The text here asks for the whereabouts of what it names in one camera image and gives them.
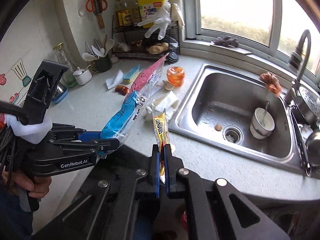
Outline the person's left hand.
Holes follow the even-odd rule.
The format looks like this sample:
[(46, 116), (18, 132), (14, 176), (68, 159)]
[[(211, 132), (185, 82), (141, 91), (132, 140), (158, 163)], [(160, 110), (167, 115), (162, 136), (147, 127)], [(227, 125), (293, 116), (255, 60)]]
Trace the person's left hand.
[(42, 199), (49, 193), (51, 183), (51, 177), (34, 177), (34, 179), (30, 179), (21, 171), (12, 172), (9, 188), (1, 187), (1, 200), (17, 194), (16, 186), (28, 191), (31, 198)]

